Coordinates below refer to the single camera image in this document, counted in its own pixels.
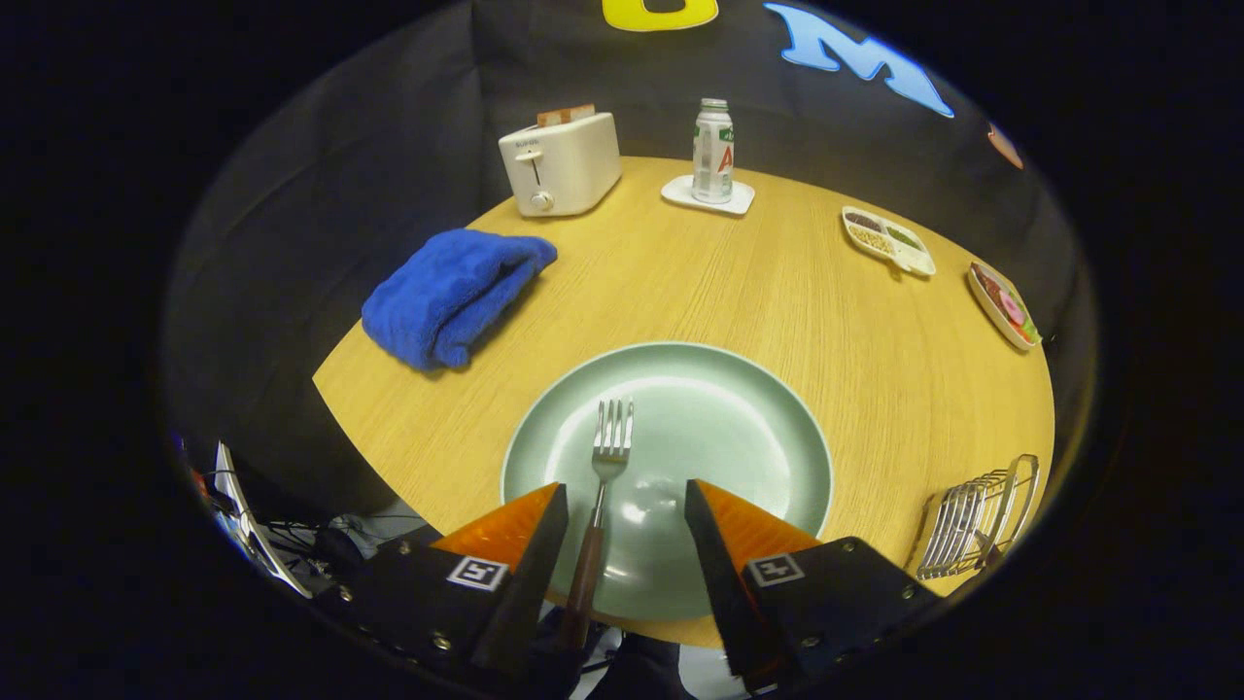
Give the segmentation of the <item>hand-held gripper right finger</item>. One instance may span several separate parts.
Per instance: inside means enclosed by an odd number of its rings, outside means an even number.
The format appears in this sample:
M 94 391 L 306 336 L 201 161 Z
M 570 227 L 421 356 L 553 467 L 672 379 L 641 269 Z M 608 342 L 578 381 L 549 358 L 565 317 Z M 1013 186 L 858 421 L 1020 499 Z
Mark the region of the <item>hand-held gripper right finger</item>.
M 942 606 L 863 540 L 822 543 L 703 479 L 687 482 L 684 518 L 730 673 L 751 694 L 826 683 Z

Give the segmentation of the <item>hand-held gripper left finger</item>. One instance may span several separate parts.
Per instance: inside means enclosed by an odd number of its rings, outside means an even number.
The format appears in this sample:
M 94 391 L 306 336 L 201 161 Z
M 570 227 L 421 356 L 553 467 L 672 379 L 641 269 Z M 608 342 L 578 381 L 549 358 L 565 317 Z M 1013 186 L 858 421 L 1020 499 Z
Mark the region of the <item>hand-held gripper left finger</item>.
M 311 603 L 348 633 L 454 683 L 520 683 L 569 530 L 549 482 L 430 543 L 401 536 Z

